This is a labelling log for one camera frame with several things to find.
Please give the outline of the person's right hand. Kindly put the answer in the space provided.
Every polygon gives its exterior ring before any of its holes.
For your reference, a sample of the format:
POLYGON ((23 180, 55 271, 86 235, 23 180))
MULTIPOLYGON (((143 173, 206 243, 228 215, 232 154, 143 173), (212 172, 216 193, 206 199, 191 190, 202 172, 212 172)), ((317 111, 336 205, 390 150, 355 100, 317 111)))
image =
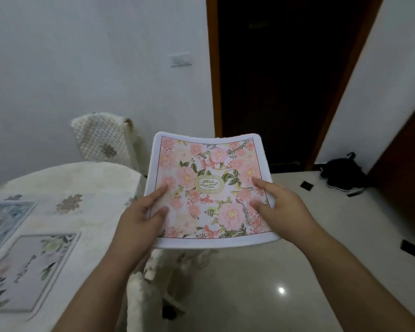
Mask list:
POLYGON ((253 184, 264 189, 275 200, 275 222, 267 223, 273 232, 283 239, 300 245, 313 234, 320 231, 320 225, 314 220, 299 195, 281 185, 270 183, 262 179, 252 178, 253 184))

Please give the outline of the person's left hand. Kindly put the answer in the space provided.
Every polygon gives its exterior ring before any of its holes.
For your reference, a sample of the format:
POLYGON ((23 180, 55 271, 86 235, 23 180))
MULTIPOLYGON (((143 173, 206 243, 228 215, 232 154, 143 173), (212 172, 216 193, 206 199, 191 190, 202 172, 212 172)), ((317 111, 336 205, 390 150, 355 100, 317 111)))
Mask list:
POLYGON ((132 272, 154 244, 161 232, 147 230, 147 211, 167 191, 164 185, 150 195, 133 201, 122 213, 107 251, 118 267, 132 272))

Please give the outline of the pink floral square cloth mat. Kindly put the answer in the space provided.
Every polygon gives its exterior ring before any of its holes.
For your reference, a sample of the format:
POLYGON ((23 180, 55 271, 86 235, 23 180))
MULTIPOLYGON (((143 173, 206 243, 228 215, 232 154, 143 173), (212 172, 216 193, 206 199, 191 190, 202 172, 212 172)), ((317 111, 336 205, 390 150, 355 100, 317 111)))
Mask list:
POLYGON ((274 197, 252 178, 272 182, 261 137, 194 138, 167 132, 153 140, 145 195, 166 193, 147 211, 168 207, 157 249, 202 250, 253 246, 280 237, 250 205, 273 207, 274 197))

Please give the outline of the person's right forearm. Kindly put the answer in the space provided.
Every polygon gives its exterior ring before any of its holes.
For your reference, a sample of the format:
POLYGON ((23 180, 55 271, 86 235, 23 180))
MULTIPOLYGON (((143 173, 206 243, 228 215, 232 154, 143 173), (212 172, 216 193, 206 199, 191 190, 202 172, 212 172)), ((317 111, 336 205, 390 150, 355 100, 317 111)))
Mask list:
POLYGON ((321 226, 290 241, 309 261, 344 332, 415 332, 415 316, 321 226))

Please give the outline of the person's left forearm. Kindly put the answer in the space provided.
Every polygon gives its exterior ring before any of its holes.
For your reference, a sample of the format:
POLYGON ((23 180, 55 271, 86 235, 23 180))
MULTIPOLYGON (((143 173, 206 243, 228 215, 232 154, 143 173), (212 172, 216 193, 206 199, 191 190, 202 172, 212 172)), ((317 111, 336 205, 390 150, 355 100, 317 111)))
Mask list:
POLYGON ((129 275, 144 255, 108 251, 51 332, 115 332, 129 275))

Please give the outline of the white embroidered tablecloth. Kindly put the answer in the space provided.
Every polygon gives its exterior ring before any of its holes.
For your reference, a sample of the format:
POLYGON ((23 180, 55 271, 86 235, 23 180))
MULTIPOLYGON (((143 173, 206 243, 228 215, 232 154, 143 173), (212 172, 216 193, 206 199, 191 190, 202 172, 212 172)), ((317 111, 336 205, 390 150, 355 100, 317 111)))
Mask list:
POLYGON ((50 332, 101 261, 118 220, 145 178, 112 163, 79 162, 16 178, 0 188, 0 201, 34 201, 35 209, 0 248, 0 258, 21 235, 81 232, 39 311, 0 314, 0 332, 50 332))

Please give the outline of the pair of black shoes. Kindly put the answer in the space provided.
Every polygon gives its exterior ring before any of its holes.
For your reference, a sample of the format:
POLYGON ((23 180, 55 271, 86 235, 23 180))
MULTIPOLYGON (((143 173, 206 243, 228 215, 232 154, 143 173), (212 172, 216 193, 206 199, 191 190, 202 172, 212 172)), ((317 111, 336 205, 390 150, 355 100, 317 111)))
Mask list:
POLYGON ((350 152, 346 157, 334 159, 320 165, 320 178, 326 180, 329 188, 343 192, 366 189, 369 180, 361 167, 355 162, 356 154, 350 152))

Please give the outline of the chair with white quilted cover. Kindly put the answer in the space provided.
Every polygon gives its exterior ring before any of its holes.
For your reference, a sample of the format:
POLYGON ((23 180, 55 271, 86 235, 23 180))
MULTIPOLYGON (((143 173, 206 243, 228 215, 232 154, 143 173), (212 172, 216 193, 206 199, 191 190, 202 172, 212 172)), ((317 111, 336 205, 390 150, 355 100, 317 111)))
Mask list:
POLYGON ((131 119, 95 112, 73 119, 70 126, 85 161, 111 162, 142 171, 134 150, 138 138, 131 119))

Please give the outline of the white floral cloth mat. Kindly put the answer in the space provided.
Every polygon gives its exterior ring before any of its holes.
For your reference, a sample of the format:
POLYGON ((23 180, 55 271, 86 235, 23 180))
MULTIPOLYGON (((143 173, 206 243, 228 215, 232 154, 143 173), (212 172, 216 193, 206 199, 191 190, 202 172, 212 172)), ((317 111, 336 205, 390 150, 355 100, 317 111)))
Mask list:
POLYGON ((0 258, 0 314, 33 317, 80 236, 81 232, 19 236, 0 258))

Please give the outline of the dark brown wooden door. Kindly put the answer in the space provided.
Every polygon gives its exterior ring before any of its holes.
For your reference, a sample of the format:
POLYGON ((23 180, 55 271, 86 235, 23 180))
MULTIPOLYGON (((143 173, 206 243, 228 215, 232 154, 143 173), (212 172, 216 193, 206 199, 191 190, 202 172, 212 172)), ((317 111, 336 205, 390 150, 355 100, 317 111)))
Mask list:
POLYGON ((415 233, 415 111, 368 176, 374 187, 415 233))

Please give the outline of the blue floral cloth mat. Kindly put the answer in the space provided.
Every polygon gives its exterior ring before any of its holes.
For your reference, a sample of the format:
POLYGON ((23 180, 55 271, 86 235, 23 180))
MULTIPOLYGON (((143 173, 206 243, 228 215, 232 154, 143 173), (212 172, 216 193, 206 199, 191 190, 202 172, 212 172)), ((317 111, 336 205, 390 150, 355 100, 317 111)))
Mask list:
POLYGON ((0 201, 0 248, 35 209, 34 201, 0 201))

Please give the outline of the brown wooden door frame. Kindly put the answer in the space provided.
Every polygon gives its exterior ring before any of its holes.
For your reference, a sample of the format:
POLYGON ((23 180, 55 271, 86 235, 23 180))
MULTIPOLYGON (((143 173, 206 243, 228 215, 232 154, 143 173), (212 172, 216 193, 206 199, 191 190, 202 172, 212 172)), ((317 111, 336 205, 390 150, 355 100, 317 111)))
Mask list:
POLYGON ((310 171, 383 0, 206 0, 217 137, 261 136, 310 171))

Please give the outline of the white wall light switch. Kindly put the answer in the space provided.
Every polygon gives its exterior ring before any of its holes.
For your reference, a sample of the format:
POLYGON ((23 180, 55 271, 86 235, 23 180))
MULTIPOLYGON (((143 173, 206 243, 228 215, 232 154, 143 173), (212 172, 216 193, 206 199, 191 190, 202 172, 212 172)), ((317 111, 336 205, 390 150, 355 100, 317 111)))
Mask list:
POLYGON ((173 53, 167 55, 167 57, 172 68, 193 65, 193 55, 191 52, 173 53))

